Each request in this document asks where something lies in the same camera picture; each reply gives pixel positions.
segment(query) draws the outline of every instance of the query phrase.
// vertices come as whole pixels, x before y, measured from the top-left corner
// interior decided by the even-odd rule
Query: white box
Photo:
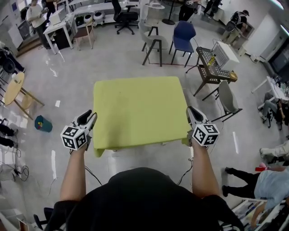
[[[66,17],[66,12],[64,8],[59,9],[54,14],[52,14],[49,18],[51,25],[55,25],[61,23],[62,20]]]
[[[232,71],[240,63],[231,47],[223,42],[217,41],[212,52],[222,70]]]
[[[65,126],[61,132],[61,140],[66,148],[78,150],[87,143],[85,129]]]
[[[197,125],[193,133],[193,139],[201,146],[208,146],[217,141],[219,134],[220,132],[214,124]]]

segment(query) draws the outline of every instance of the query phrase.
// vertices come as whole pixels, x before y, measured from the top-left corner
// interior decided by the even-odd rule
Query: person
[[[198,11],[198,2],[200,0],[186,0],[180,8],[179,21],[187,21]]]
[[[5,45],[5,43],[3,43],[1,41],[0,41],[0,50],[2,50],[5,53],[7,58],[11,59],[12,62],[14,62],[15,67],[18,71],[20,71],[20,72],[25,71],[25,68],[14,58],[14,56],[10,53],[10,51],[9,51],[8,47]]]
[[[204,10],[204,15],[207,14],[207,12],[209,11],[209,9],[212,8],[210,14],[209,14],[209,19],[211,19],[214,14],[217,12],[215,9],[218,9],[218,6],[221,4],[221,0],[210,0],[207,3],[207,7]]]
[[[277,103],[271,102],[269,100],[266,100],[264,103],[263,111],[259,112],[259,116],[263,119],[267,119],[267,114],[269,112],[269,109],[273,111],[274,117],[278,123],[281,123],[284,121],[285,125],[288,126],[289,124],[289,105],[287,101],[284,100],[278,100]]]
[[[50,15],[55,13],[55,5],[54,5],[54,2],[57,2],[57,0],[42,0],[42,7],[45,8],[47,7],[48,8],[48,12],[47,12],[47,15],[46,15],[46,22],[49,23],[49,18],[50,18]]]
[[[4,124],[0,124],[0,132],[6,136],[16,136],[18,133],[18,129],[12,130],[8,126],[6,126]],[[11,139],[4,138],[4,137],[0,137],[0,144],[3,146],[9,146],[10,148],[12,148],[12,147],[18,148],[18,145],[16,142],[14,142]]]
[[[281,145],[276,146],[275,148],[260,148],[260,154],[262,158],[265,158],[265,155],[274,157],[288,156],[289,140],[287,140]]]
[[[251,226],[256,228],[258,215],[264,210],[270,209],[286,199],[289,205],[289,169],[284,166],[270,167],[269,170],[261,173],[251,174],[234,168],[225,168],[225,172],[244,180],[247,185],[244,187],[222,186],[224,197],[232,194],[238,197],[252,199],[266,199],[256,208],[252,217]]]
[[[32,0],[31,6],[29,7],[26,14],[26,21],[31,22],[33,28],[35,28],[41,43],[46,49],[51,49],[49,43],[43,34],[46,30],[46,20],[43,17],[43,14],[48,12],[48,9],[42,9],[40,5],[37,4],[38,0]]]
[[[247,16],[249,16],[249,12],[245,9],[242,12],[236,11],[231,21],[233,20],[236,23],[236,28],[232,32],[225,31],[221,40],[226,44],[231,44],[239,35],[239,30],[243,30],[243,28],[247,28]]]
[[[54,230],[161,229],[177,226],[220,230],[218,220],[243,231],[237,216],[219,196],[219,186],[205,147],[192,140],[193,192],[150,168],[114,175],[108,183],[86,194],[84,151],[71,153],[60,191],[60,201],[45,228]]]

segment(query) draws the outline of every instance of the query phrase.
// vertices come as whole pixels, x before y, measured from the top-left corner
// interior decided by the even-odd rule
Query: yellow-green cloth
[[[178,77],[140,77],[96,82],[94,152],[186,139],[190,126]]]

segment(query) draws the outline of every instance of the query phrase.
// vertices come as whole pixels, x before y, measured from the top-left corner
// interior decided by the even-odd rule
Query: black pants
[[[0,132],[2,132],[3,134],[7,135],[7,136],[13,136],[14,135],[14,131],[12,129],[10,129],[9,127],[0,124]],[[9,146],[9,147],[13,147],[14,146],[14,142],[11,139],[6,139],[3,137],[0,137],[0,144],[4,145],[4,146]]]
[[[46,3],[46,7],[48,8],[48,12],[47,12],[47,15],[46,15],[46,20],[49,22],[49,18],[50,18],[50,15],[55,13],[55,6],[53,4],[53,2],[47,2]]]
[[[206,13],[209,11],[209,9],[211,9],[213,3],[214,3],[213,0],[211,0],[211,1],[208,2],[207,7],[206,7],[206,9],[204,10],[204,14],[206,14]],[[211,10],[211,13],[210,13],[209,16],[210,16],[210,17],[213,17],[214,14],[215,14],[215,13]]]
[[[35,30],[36,30],[43,46],[45,48],[50,47],[45,35],[43,34],[43,32],[46,30],[46,22],[42,23],[39,27],[36,27]]]
[[[181,6],[179,21],[187,21],[193,15],[194,9],[187,7],[185,4]]]
[[[254,190],[255,190],[260,173],[252,174],[252,173],[247,173],[244,171],[236,170],[234,168],[231,168],[229,173],[244,180],[247,183],[247,185],[244,187],[238,187],[238,188],[228,186],[227,192],[237,197],[246,197],[246,198],[254,199],[255,198]]]
[[[8,54],[7,55],[8,58],[10,58],[12,60],[12,62],[14,62],[15,67],[17,68],[18,71],[24,71],[24,67],[13,57],[12,54]]]

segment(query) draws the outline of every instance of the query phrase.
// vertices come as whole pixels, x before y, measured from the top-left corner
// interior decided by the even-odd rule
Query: wooden chair
[[[78,39],[84,38],[84,37],[88,37],[89,38],[89,43],[90,43],[91,49],[93,49],[93,43],[91,42],[91,38],[90,38],[90,33],[91,32],[92,32],[92,35],[93,35],[93,42],[94,42],[95,38],[94,38],[92,18],[90,19],[89,22],[86,23],[85,27],[79,28],[78,32],[74,36],[74,39],[76,41],[78,50],[80,50]]]

